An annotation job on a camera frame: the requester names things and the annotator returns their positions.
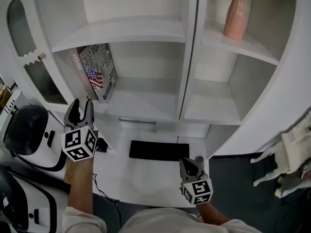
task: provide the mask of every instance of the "wire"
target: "wire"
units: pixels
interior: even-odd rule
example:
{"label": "wire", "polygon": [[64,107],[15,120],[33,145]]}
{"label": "wire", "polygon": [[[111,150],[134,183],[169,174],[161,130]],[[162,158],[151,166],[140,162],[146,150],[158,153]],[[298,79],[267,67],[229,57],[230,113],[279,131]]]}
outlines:
{"label": "wire", "polygon": [[121,229],[122,228],[122,217],[121,217],[121,213],[118,209],[118,204],[120,203],[120,200],[113,201],[110,197],[107,196],[107,194],[105,192],[103,192],[101,189],[99,189],[97,186],[96,176],[97,176],[97,174],[93,173],[93,181],[95,182],[95,186],[100,193],[99,196],[101,196],[101,198],[103,198],[106,202],[115,205],[115,210],[117,213],[117,217],[118,217],[118,221],[119,221],[119,225],[120,225],[120,229]]}

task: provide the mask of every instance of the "white shirt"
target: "white shirt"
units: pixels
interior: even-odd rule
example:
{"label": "white shirt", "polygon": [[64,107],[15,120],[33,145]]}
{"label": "white shirt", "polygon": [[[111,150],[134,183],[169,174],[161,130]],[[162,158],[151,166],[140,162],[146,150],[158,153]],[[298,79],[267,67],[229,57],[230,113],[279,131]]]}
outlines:
{"label": "white shirt", "polygon": [[[64,233],[107,233],[99,217],[67,207],[63,217]],[[206,224],[194,215],[175,208],[156,208],[141,211],[131,217],[120,233],[260,233],[233,219],[221,226]]]}

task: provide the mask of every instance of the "vase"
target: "vase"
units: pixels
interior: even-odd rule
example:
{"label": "vase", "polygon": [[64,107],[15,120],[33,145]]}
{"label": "vase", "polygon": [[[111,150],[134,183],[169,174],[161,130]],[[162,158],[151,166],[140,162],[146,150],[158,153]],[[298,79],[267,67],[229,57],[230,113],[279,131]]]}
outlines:
{"label": "vase", "polygon": [[225,20],[224,35],[241,41],[246,30],[247,0],[232,0]]}

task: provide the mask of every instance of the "forearm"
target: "forearm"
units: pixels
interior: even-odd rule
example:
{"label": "forearm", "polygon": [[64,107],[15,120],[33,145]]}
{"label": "forearm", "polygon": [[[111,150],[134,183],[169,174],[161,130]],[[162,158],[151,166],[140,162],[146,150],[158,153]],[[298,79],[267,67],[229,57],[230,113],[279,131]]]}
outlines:
{"label": "forearm", "polygon": [[76,163],[68,206],[93,214],[93,162],[94,157]]}
{"label": "forearm", "polygon": [[203,221],[208,224],[221,225],[229,221],[222,213],[220,213],[210,203],[198,204],[196,206]]}

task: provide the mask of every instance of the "white cube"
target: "white cube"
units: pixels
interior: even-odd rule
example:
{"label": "white cube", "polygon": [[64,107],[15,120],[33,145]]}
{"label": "white cube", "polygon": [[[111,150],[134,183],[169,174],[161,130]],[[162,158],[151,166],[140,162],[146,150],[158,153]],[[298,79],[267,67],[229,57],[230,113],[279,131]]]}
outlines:
{"label": "white cube", "polygon": [[97,137],[89,126],[62,134],[62,149],[74,162],[93,157]]}
{"label": "white cube", "polygon": [[190,204],[201,204],[209,202],[213,187],[211,179],[185,183],[182,187],[183,195]]}

